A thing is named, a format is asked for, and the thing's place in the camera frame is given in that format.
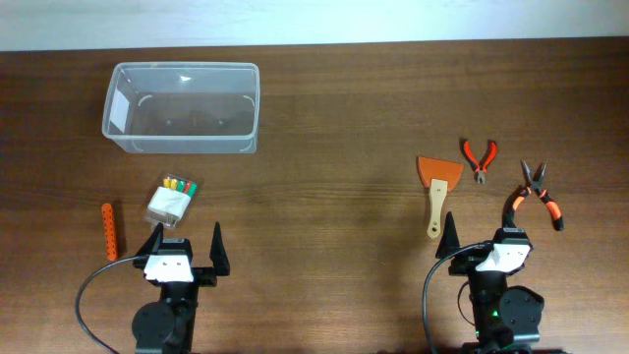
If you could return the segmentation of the orange black needle-nose pliers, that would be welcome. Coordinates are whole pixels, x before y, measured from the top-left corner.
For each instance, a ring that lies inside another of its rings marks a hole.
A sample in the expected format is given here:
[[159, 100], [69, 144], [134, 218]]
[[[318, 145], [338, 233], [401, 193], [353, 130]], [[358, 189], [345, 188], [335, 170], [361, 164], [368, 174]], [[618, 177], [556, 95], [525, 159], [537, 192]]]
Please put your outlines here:
[[531, 171], [530, 166], [525, 160], [521, 161], [521, 167], [525, 178], [525, 184], [519, 186], [509, 197], [519, 196], [521, 198], [521, 201], [516, 204], [518, 209], [520, 204], [526, 198], [528, 198], [531, 194], [535, 194], [548, 210], [553, 229], [557, 232], [563, 231], [564, 220], [562, 211], [558, 203], [550, 196], [548, 190], [543, 186], [547, 164], [542, 162], [535, 173]]

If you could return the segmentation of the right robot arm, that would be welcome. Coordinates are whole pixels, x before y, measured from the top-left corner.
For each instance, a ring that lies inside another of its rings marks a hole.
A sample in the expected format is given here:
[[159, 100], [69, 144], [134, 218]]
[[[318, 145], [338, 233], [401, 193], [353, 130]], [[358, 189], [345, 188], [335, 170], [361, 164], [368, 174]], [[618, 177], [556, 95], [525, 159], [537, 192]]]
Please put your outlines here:
[[435, 257], [450, 262], [450, 276], [464, 276], [469, 287], [476, 340], [462, 353], [530, 353], [540, 340], [543, 297], [524, 286], [509, 286], [507, 278], [524, 268], [533, 250], [521, 228], [502, 227], [492, 239], [463, 247], [451, 212]]

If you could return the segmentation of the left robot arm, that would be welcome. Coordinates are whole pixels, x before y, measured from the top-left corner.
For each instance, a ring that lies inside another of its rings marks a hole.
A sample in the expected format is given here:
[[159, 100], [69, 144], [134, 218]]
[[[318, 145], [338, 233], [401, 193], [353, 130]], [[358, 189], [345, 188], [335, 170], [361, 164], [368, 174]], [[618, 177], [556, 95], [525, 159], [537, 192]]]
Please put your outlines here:
[[214, 225], [209, 258], [211, 266], [193, 266], [191, 242], [166, 238], [157, 224], [137, 251], [133, 266], [160, 289], [159, 299], [142, 306], [132, 321], [137, 353], [190, 353], [193, 346], [199, 290], [214, 287], [219, 277], [230, 274], [230, 263], [221, 227]]

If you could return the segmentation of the orange perforated bar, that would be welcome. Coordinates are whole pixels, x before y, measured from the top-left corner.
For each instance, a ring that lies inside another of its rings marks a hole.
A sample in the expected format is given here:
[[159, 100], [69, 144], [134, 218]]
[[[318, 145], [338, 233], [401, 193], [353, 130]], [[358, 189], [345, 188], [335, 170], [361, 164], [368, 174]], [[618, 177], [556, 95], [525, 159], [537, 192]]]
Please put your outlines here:
[[108, 261], [117, 261], [119, 258], [114, 209], [111, 204], [101, 206], [101, 214], [104, 227], [106, 255]]

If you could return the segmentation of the clear pack of coloured bits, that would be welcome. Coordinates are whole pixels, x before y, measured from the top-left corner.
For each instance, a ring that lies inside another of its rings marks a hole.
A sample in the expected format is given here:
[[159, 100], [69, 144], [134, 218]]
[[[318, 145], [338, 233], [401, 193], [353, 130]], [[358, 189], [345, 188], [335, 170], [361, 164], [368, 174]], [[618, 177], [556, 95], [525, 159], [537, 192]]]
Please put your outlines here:
[[147, 204], [144, 220], [151, 225], [161, 223], [165, 229], [176, 229], [198, 188], [199, 184], [194, 180], [165, 174]]

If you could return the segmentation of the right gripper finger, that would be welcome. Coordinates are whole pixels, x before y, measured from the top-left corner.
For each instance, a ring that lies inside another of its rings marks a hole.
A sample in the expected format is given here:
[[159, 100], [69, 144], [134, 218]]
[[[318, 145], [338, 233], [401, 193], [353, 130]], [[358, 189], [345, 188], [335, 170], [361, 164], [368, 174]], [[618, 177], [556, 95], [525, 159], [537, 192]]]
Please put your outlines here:
[[444, 259], [446, 256], [458, 251], [461, 248], [458, 238], [456, 224], [451, 211], [446, 214], [445, 223], [443, 227], [443, 234], [439, 241], [435, 257], [437, 259]]
[[509, 197], [505, 202], [502, 213], [502, 227], [503, 228], [516, 228], [514, 218], [516, 212], [516, 204], [521, 201], [519, 196]]

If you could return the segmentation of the orange scraper wooden handle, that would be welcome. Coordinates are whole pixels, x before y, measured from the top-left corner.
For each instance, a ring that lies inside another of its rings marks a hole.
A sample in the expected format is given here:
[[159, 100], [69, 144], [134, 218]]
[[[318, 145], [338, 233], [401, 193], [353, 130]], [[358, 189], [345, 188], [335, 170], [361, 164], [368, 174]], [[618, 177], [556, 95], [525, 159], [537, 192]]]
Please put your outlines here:
[[427, 234], [435, 239], [441, 234], [441, 212], [446, 196], [458, 184], [463, 165], [424, 156], [418, 157], [418, 173], [429, 190], [429, 225]]

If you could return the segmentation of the clear plastic container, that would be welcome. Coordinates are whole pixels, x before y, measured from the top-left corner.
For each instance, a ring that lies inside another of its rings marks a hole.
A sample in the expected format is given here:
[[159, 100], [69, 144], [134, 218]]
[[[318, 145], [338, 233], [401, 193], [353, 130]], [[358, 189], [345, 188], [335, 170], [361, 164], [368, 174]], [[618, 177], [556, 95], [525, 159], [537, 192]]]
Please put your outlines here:
[[260, 71], [239, 62], [123, 62], [102, 135], [129, 153], [254, 153]]

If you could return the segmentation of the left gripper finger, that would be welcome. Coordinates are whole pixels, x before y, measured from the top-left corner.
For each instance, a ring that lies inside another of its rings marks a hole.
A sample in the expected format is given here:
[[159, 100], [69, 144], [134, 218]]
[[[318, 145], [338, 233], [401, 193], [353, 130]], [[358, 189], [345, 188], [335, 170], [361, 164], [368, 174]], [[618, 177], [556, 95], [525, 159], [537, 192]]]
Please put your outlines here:
[[151, 235], [137, 251], [137, 256], [149, 256], [155, 254], [163, 240], [163, 224], [158, 222]]
[[221, 226], [218, 221], [214, 224], [209, 257], [217, 276], [230, 275], [230, 262], [224, 247]]

